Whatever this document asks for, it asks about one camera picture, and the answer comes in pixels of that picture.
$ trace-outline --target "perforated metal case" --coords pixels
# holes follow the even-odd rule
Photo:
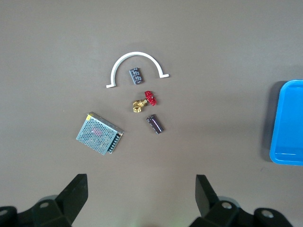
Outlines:
[[[102,155],[105,155],[106,152],[111,154],[123,135],[123,132],[122,129],[114,124],[94,112],[90,112],[76,140]]]

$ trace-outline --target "red knob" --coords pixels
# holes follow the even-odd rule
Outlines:
[[[151,105],[156,105],[157,104],[157,100],[156,98],[153,96],[153,93],[150,91],[146,91],[145,92],[145,97],[147,99],[147,101],[151,104]]]

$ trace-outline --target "blue plastic tray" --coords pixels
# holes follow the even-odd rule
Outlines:
[[[303,80],[288,81],[281,88],[270,158],[303,166]]]

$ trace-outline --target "brass fitting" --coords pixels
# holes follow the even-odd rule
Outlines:
[[[133,111],[135,113],[139,113],[141,112],[141,108],[145,105],[147,105],[148,101],[147,99],[143,99],[143,100],[136,100],[133,103]]]

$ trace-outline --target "white arc-shaped bracket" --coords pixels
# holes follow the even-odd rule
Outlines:
[[[157,61],[153,57],[151,57],[150,55],[148,55],[146,53],[143,53],[143,52],[130,52],[130,53],[127,53],[127,54],[123,55],[121,58],[119,58],[115,62],[114,66],[113,66],[113,69],[112,69],[112,73],[110,74],[110,82],[111,82],[111,84],[106,85],[107,88],[115,87],[116,86],[115,77],[116,77],[116,71],[117,71],[119,65],[124,60],[126,60],[126,59],[128,59],[130,57],[133,57],[133,56],[147,57],[148,59],[152,60],[152,62],[156,65],[156,67],[158,69],[158,72],[159,72],[159,77],[160,78],[169,77],[169,74],[163,74],[163,71],[162,71],[161,66],[159,65],[159,63],[157,63]]]

